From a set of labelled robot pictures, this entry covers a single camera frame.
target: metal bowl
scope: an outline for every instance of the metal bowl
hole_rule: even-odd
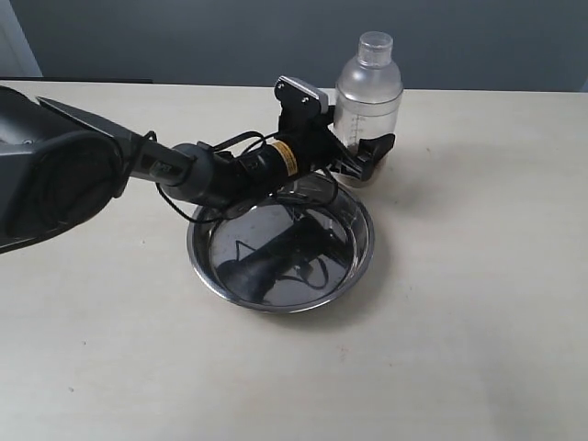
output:
[[[324,208],[294,204],[333,194],[333,183],[317,174],[282,193],[288,202],[268,198],[240,218],[190,224],[190,260],[217,295],[257,311],[306,311],[337,299],[366,272],[374,227],[359,200],[340,188]],[[201,207],[194,213],[209,216]]]

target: white door frame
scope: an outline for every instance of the white door frame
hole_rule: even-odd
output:
[[[43,76],[9,0],[0,0],[0,68],[3,65],[5,76]]]

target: plastic bottle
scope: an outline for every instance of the plastic bottle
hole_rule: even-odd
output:
[[[392,37],[367,32],[359,40],[357,56],[341,72],[336,86],[334,132],[352,154],[361,139],[393,133],[402,97],[401,71],[392,60]],[[351,187],[365,187],[379,176],[386,158],[367,182],[339,176]]]

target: robotic arm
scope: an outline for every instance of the robotic arm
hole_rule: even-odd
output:
[[[168,199],[241,216],[286,183],[318,170],[368,180],[394,135],[362,140],[350,156],[329,130],[334,107],[301,80],[280,77],[278,132],[247,132],[217,146],[168,149],[152,134],[48,98],[39,104],[0,86],[0,254],[48,240],[88,221],[128,179],[152,181]],[[233,156],[235,143],[260,136],[259,147]]]

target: table surface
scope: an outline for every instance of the table surface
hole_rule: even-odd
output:
[[[7,83],[164,144],[273,131],[264,88]],[[209,292],[187,225],[133,181],[0,256],[0,438],[584,440],[588,95],[407,91],[358,192],[365,277],[272,316]]]

